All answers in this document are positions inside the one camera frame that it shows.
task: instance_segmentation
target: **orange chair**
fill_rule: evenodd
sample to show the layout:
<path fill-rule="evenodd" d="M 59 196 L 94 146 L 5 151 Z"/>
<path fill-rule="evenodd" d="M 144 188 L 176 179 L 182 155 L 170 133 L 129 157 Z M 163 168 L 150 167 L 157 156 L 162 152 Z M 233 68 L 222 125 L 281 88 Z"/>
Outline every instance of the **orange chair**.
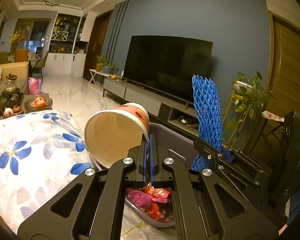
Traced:
<path fill-rule="evenodd" d="M 17 49 L 14 62 L 28 61 L 28 49 Z"/>

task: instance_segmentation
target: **glass teapot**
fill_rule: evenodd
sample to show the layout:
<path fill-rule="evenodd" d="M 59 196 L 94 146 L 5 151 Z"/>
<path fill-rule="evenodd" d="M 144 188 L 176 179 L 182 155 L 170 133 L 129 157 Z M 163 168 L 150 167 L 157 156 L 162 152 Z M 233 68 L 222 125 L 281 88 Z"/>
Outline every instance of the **glass teapot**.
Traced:
<path fill-rule="evenodd" d="M 11 75 L 11 73 L 9 73 L 9 75 L 6 76 L 7 80 L 4 84 L 4 91 L 6 92 L 12 92 L 14 90 L 17 89 L 17 76 L 16 75 Z"/>

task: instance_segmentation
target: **blue flower pot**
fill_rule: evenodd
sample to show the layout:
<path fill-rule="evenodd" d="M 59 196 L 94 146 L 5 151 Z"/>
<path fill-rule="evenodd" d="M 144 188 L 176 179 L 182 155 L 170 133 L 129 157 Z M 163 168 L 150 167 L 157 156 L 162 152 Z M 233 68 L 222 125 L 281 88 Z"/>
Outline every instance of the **blue flower pot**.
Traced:
<path fill-rule="evenodd" d="M 112 74 L 113 67 L 112 66 L 103 66 L 102 71 L 103 71 L 103 73 L 106 73 L 106 74 Z"/>

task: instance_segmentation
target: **pink gift bag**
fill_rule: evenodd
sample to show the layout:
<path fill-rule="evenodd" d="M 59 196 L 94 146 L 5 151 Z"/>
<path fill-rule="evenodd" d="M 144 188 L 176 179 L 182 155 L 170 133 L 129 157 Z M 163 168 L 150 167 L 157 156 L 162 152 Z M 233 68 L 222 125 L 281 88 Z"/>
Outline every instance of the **pink gift bag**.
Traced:
<path fill-rule="evenodd" d="M 29 77 L 28 78 L 28 94 L 36 95 L 41 93 L 42 80 Z"/>

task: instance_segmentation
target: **blue foam net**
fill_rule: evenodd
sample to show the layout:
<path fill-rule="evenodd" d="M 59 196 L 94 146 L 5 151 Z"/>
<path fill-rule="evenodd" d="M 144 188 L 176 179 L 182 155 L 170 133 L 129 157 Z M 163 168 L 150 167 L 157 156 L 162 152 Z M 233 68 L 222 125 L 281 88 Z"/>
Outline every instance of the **blue foam net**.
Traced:
<path fill-rule="evenodd" d="M 194 108 L 199 120 L 199 138 L 221 151 L 222 123 L 216 85 L 211 79 L 193 76 L 192 87 Z M 191 168 L 200 171 L 209 166 L 209 160 L 199 154 Z"/>

